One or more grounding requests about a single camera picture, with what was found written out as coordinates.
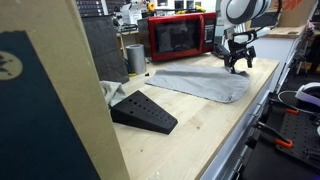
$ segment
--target cable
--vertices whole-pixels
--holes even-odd
[[[289,107],[291,107],[291,108],[293,108],[293,109],[299,110],[299,111],[301,111],[301,112],[305,112],[305,113],[308,113],[308,114],[320,116],[319,113],[312,112],[312,111],[307,111],[307,110],[304,110],[304,109],[300,109],[300,108],[297,108],[297,107],[295,107],[295,106],[292,106],[292,105],[290,105],[290,104],[285,103],[285,102],[280,98],[281,94],[283,94],[283,93],[297,93],[297,91],[289,91],[289,90],[287,90],[287,91],[282,91],[282,92],[280,92],[280,93],[278,94],[278,99],[279,99],[279,101],[280,101],[281,103],[283,103],[283,104],[285,104],[285,105],[287,105],[287,106],[289,106]]]

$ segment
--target wooden workbench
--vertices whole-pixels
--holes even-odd
[[[306,25],[298,27],[276,27],[264,37],[295,39],[304,33]]]
[[[238,61],[236,69],[247,71],[250,87],[240,100],[223,104],[145,84],[157,69],[172,63],[223,66],[222,60],[203,54],[148,64],[150,76],[142,74],[124,84],[127,95],[140,90],[178,120],[169,135],[114,123],[131,179],[200,178],[278,65],[255,59],[249,69],[245,60]]]

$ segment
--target white cloth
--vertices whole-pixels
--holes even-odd
[[[126,98],[126,93],[119,82],[100,81],[107,105],[114,106]]]
[[[230,74],[224,67],[174,64],[157,70],[146,84],[228,103],[240,99],[247,91],[249,76]]]

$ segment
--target red microwave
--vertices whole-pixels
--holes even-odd
[[[151,61],[213,51],[216,13],[191,13],[138,20],[140,42]]]

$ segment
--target white logo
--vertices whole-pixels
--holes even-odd
[[[14,55],[0,51],[0,81],[11,80],[22,72],[22,63]]]

